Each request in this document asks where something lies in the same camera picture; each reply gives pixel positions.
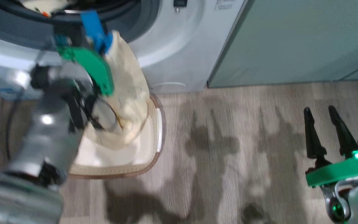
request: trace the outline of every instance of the wooden floor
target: wooden floor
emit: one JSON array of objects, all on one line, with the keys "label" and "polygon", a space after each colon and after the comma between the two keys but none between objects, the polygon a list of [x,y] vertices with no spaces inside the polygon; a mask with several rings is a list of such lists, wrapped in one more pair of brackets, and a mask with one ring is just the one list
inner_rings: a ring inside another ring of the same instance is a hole
[{"label": "wooden floor", "polygon": [[[310,189],[303,109],[310,107],[328,159],[341,160],[328,105],[358,138],[358,82],[209,89],[158,96],[163,153],[147,173],[118,180],[68,180],[61,224],[324,224],[319,189]],[[9,103],[0,100],[0,123]],[[14,120],[20,145],[32,102]],[[0,148],[4,147],[0,124]],[[6,160],[0,155],[0,165]]]}]

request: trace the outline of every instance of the cream cloth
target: cream cloth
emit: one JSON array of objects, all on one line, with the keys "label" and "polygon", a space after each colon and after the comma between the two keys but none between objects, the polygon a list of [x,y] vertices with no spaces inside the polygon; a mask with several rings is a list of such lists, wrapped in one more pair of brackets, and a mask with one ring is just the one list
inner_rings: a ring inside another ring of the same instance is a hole
[{"label": "cream cloth", "polygon": [[148,115],[147,101],[150,99],[150,93],[132,50],[117,31],[113,31],[112,35],[112,46],[105,54],[105,60],[111,69],[114,93],[112,96],[104,96],[103,99],[114,110],[120,125],[111,132],[95,130],[89,124],[84,135],[92,142],[109,149],[122,149],[141,131]]}]

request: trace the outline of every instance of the green bracket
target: green bracket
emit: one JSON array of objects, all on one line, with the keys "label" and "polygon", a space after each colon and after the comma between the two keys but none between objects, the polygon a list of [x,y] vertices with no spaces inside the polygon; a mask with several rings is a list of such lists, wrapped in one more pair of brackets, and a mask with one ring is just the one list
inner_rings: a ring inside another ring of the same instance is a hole
[{"label": "green bracket", "polygon": [[343,162],[324,166],[308,173],[306,175],[306,180],[309,187],[317,187],[357,176],[358,159],[349,158]]},{"label": "green bracket", "polygon": [[76,61],[84,67],[100,88],[102,95],[113,94],[114,83],[110,66],[97,52],[83,47],[57,47],[57,51],[62,58]]}]

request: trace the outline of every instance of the washing machine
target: washing machine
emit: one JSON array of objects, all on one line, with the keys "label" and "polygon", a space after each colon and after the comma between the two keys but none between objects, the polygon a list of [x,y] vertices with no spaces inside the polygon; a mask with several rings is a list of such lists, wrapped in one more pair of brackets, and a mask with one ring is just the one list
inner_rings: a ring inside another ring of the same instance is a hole
[{"label": "washing machine", "polygon": [[[118,30],[138,58],[151,92],[202,91],[246,0],[94,0],[105,30]],[[54,21],[80,24],[87,9],[62,9]],[[51,44],[51,18],[0,0],[0,79],[29,71],[35,61],[58,65]],[[14,95],[12,82],[0,82],[0,95]],[[27,98],[37,97],[34,90]]]}]

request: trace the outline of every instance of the washing machine drum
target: washing machine drum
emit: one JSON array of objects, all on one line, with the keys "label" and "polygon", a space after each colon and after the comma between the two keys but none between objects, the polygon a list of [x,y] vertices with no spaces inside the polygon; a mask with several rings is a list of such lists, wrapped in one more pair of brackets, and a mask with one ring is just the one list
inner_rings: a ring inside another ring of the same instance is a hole
[{"label": "washing machine drum", "polygon": [[160,0],[69,0],[70,5],[66,6],[58,6],[58,2],[66,1],[56,0],[59,10],[54,10],[51,17],[42,14],[42,5],[41,9],[36,7],[36,2],[40,0],[29,4],[25,0],[22,2],[23,4],[19,0],[0,0],[0,39],[25,47],[54,50],[51,44],[52,24],[58,22],[79,25],[79,13],[88,9],[98,11],[105,30],[118,30],[126,42],[131,42],[152,26],[158,14]]}]

